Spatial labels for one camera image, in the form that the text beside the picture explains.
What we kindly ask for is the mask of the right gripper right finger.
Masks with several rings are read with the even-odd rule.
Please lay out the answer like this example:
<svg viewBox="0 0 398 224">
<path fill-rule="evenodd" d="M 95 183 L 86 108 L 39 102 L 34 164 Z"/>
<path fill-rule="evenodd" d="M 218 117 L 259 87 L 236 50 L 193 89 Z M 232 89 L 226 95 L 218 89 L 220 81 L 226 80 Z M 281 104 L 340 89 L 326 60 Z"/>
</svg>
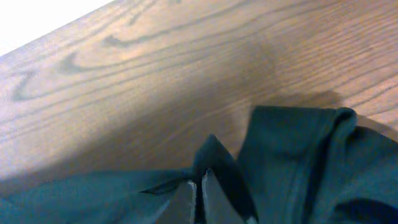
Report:
<svg viewBox="0 0 398 224">
<path fill-rule="evenodd" d="M 202 192 L 207 224 L 258 224 L 254 217 L 243 218 L 233 208 L 211 169 L 202 178 Z"/>
</svg>

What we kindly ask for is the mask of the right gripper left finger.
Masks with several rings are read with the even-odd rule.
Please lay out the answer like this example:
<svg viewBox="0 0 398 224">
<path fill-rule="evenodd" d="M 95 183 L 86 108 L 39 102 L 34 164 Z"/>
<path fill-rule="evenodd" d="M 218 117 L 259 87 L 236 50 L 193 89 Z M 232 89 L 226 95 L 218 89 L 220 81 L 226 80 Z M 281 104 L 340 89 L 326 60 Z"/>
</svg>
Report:
<svg viewBox="0 0 398 224">
<path fill-rule="evenodd" d="M 194 224 L 197 186 L 192 181 L 182 182 L 155 224 Z"/>
</svg>

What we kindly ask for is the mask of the black leggings red waistband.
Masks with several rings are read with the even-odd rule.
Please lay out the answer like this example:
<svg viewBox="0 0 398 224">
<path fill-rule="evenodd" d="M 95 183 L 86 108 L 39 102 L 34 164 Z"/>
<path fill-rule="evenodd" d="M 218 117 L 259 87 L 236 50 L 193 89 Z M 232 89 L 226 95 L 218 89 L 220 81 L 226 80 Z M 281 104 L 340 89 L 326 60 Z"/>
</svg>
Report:
<svg viewBox="0 0 398 224">
<path fill-rule="evenodd" d="M 180 170 L 73 177 L 1 199 L 2 223 L 155 223 L 178 186 L 211 169 L 233 208 L 258 223 L 396 223 L 397 143 L 349 108 L 259 106 L 237 158 L 215 136 Z"/>
</svg>

